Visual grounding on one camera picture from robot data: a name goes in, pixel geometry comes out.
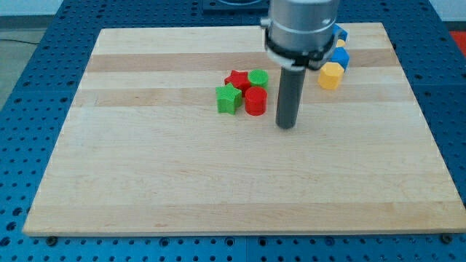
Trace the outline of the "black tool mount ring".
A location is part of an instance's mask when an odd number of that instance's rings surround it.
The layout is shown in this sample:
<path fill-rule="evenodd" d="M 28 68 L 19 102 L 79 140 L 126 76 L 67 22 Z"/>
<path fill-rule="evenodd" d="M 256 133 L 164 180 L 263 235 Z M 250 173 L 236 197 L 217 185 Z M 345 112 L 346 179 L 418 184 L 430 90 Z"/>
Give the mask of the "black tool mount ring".
<path fill-rule="evenodd" d="M 333 57 L 336 49 L 337 41 L 339 40 L 339 31 L 336 34 L 332 33 L 331 39 L 324 45 L 313 51 L 291 51 L 280 47 L 270 38 L 269 29 L 264 32 L 264 48 L 267 56 L 279 64 L 281 67 L 290 71 L 300 71 L 309 69 L 318 71 Z"/>

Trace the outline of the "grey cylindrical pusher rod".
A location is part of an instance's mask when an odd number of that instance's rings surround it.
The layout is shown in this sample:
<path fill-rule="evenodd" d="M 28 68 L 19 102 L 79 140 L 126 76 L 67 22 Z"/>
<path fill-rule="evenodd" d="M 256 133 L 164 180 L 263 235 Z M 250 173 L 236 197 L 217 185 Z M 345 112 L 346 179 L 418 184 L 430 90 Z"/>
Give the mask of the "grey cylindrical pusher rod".
<path fill-rule="evenodd" d="M 281 69 L 275 121 L 284 130 L 296 124 L 305 73 L 305 70 Z"/>

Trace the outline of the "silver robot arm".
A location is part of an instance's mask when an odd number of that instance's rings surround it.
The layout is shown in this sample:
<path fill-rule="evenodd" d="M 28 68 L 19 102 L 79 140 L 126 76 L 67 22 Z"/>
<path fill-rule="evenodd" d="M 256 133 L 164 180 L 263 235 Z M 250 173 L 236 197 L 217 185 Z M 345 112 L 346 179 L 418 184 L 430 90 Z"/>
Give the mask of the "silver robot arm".
<path fill-rule="evenodd" d="M 276 125 L 293 128 L 299 112 L 304 79 L 334 54 L 338 0 L 271 0 L 261 20 L 267 56 L 281 67 Z"/>

